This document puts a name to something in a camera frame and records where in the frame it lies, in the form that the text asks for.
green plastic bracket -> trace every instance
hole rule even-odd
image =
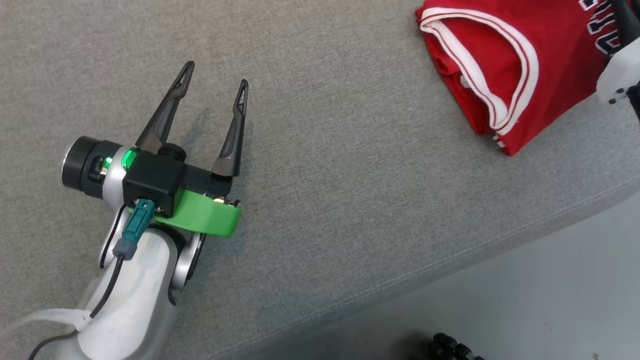
[[[173,217],[154,217],[154,220],[195,233],[228,238],[236,230],[241,213],[235,206],[186,190]]]

stitched seam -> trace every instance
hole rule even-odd
[[[422,267],[417,268],[415,270],[411,270],[411,271],[406,272],[406,273],[404,273],[402,275],[398,275],[397,277],[395,277],[393,279],[389,279],[387,281],[381,282],[378,285],[375,285],[375,286],[373,286],[371,288],[368,288],[366,290],[363,290],[363,291],[360,291],[360,292],[355,293],[353,295],[350,295],[350,296],[348,296],[348,297],[346,297],[346,298],[344,298],[342,300],[336,301],[333,304],[330,304],[330,305],[327,305],[325,307],[322,307],[322,308],[320,308],[318,310],[315,310],[315,311],[313,311],[311,313],[308,313],[306,315],[300,316],[300,317],[298,317],[298,318],[296,318],[294,320],[291,320],[290,322],[287,322],[287,323],[285,323],[283,325],[280,325],[278,327],[274,327],[273,329],[270,329],[270,330],[268,330],[266,332],[262,332],[262,333],[260,333],[258,335],[254,335],[251,338],[247,338],[247,339],[245,339],[243,341],[240,341],[239,343],[236,343],[234,345],[231,345],[229,347],[226,347],[224,349],[216,351],[213,354],[211,354],[211,357],[209,359],[217,359],[217,358],[219,358],[221,356],[224,356],[224,355],[227,355],[227,354],[229,354],[231,352],[240,351],[240,350],[246,348],[247,346],[249,346],[251,344],[254,344],[254,343],[258,342],[258,341],[264,340],[264,339],[266,339],[266,338],[268,338],[270,336],[274,336],[276,334],[280,334],[281,332],[289,330],[294,326],[297,326],[297,325],[303,324],[305,322],[308,322],[309,320],[317,318],[318,316],[321,316],[321,315],[323,315],[323,314],[325,314],[325,313],[327,313],[327,312],[329,312],[331,310],[340,309],[341,307],[347,306],[347,305],[353,303],[356,300],[360,300],[360,299],[362,299],[362,298],[364,298],[366,296],[369,296],[369,295],[371,295],[373,293],[376,293],[376,292],[382,291],[382,290],[384,290],[386,288],[389,288],[389,287],[399,283],[400,281],[402,281],[406,277],[411,278],[411,277],[414,277],[416,275],[419,275],[419,274],[422,274],[424,272],[427,272],[428,270],[432,270],[432,269],[438,268],[440,266],[446,265],[446,264],[450,263],[451,261],[459,258],[462,255],[472,254],[473,252],[479,251],[479,250],[483,249],[484,247],[486,247],[488,245],[491,245],[492,243],[496,242],[496,240],[500,240],[500,238],[502,238],[502,237],[506,236],[504,239],[502,239],[502,240],[505,240],[505,239],[510,238],[510,237],[512,237],[514,235],[520,234],[520,233],[532,228],[535,225],[544,224],[545,222],[551,221],[554,218],[556,218],[556,217],[558,217],[560,215],[563,215],[565,213],[569,213],[570,211],[575,210],[575,209],[581,207],[582,205],[586,205],[586,204],[589,204],[591,202],[594,202],[594,201],[596,201],[598,199],[601,199],[602,197],[605,197],[606,195],[610,195],[610,194],[616,193],[616,192],[620,191],[621,189],[626,188],[631,182],[633,182],[634,180],[638,179],[639,177],[640,177],[640,174],[638,174],[638,175],[630,178],[629,180],[626,180],[626,181],[624,181],[624,182],[622,182],[622,183],[620,183],[620,184],[618,184],[618,185],[616,185],[616,186],[614,186],[614,187],[612,187],[610,189],[604,190],[604,191],[602,191],[600,193],[597,193],[595,195],[592,195],[592,196],[590,196],[590,197],[588,197],[586,199],[582,199],[582,200],[580,200],[580,201],[578,201],[578,202],[576,202],[574,204],[565,206],[564,208],[556,210],[556,211],[554,211],[553,213],[551,213],[551,214],[549,214],[547,216],[541,217],[541,218],[539,218],[537,220],[534,220],[534,221],[529,222],[527,224],[524,224],[524,225],[521,225],[519,227],[516,227],[516,228],[514,228],[512,230],[509,230],[509,231],[507,231],[505,233],[502,233],[502,234],[500,234],[498,236],[495,236],[495,237],[493,237],[493,238],[491,238],[489,240],[483,241],[482,243],[476,244],[476,245],[474,245],[474,246],[472,246],[470,248],[467,248],[467,249],[465,249],[463,251],[460,251],[460,252],[457,252],[457,253],[455,253],[453,255],[447,256],[444,259],[438,260],[438,261],[436,261],[434,263],[431,263],[429,265],[426,265],[426,266],[422,266]]]

gray fabric surface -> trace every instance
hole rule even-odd
[[[638,190],[625,105],[588,99],[515,158],[477,137],[428,58],[419,3],[0,2],[0,324],[74,307],[99,274],[111,213],[62,187],[63,153],[80,135],[133,143],[186,60],[170,140],[194,165],[211,166],[250,82],[244,214],[205,245],[167,359],[247,357]],[[28,325],[0,358],[61,331]]]

teal cable connector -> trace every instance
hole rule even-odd
[[[156,213],[156,205],[151,200],[140,199],[136,208],[122,229],[122,237],[113,247],[113,255],[122,256],[125,260],[131,260],[138,249],[138,242],[142,234],[147,230],[151,219]]]

black cable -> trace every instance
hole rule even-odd
[[[123,261],[124,261],[124,256],[118,256],[118,260],[116,261],[116,266],[113,269],[113,274],[111,274],[109,284],[107,284],[107,288],[106,290],[104,290],[104,294],[102,295],[102,298],[100,299],[100,301],[98,301],[98,304],[95,306],[93,311],[89,314],[90,318],[95,318],[95,316],[98,315],[98,313],[100,312],[104,304],[106,304],[107,300],[109,299],[109,296],[111,295],[111,292],[113,291],[113,288],[116,285],[116,281],[118,280],[118,276],[120,275],[120,270],[122,269]],[[36,358],[36,355],[38,355],[38,352],[40,351],[40,349],[45,347],[46,344],[52,343],[53,341],[69,339],[70,337],[76,335],[77,333],[78,333],[78,330],[73,330],[68,334],[52,336],[48,339],[42,340],[38,344],[38,346],[36,346],[33,349],[33,351],[31,352],[31,355],[29,355],[29,360],[34,360]]]

